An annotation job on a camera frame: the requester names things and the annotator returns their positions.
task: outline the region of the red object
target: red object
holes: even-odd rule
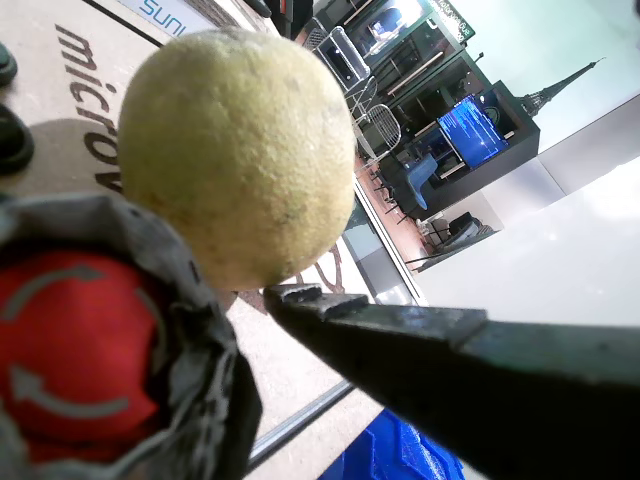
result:
[[[157,430],[145,389],[158,321],[149,302],[166,311],[164,287],[74,250],[0,272],[0,396],[32,460],[111,461]]]

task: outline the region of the green sign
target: green sign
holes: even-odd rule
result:
[[[456,37],[458,42],[462,43],[469,40],[476,34],[476,31],[471,28],[471,25],[462,18],[462,15],[458,13],[453,5],[448,0],[428,0],[429,5],[433,8],[434,12],[442,19],[442,22],[447,27],[447,30]]]

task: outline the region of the black rubber foot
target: black rubber foot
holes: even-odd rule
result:
[[[16,173],[33,157],[33,137],[24,123],[0,105],[0,175]]]

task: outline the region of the spire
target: spire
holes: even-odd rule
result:
[[[558,95],[562,90],[567,88],[570,83],[573,83],[579,77],[587,73],[593,67],[595,67],[601,60],[601,58],[597,62],[591,62],[589,65],[584,67],[582,70],[578,70],[576,73],[571,75],[570,77],[565,78],[564,80],[556,83],[555,85],[551,85],[550,87],[544,88],[539,92],[530,93],[529,95],[525,95],[524,97],[519,97],[520,103],[524,107],[524,110],[529,114],[530,117],[535,117],[538,113],[540,113],[540,109],[544,107],[547,103],[549,103],[553,97]]]

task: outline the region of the white sign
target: white sign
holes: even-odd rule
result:
[[[217,28],[180,0],[118,0],[172,37]]]

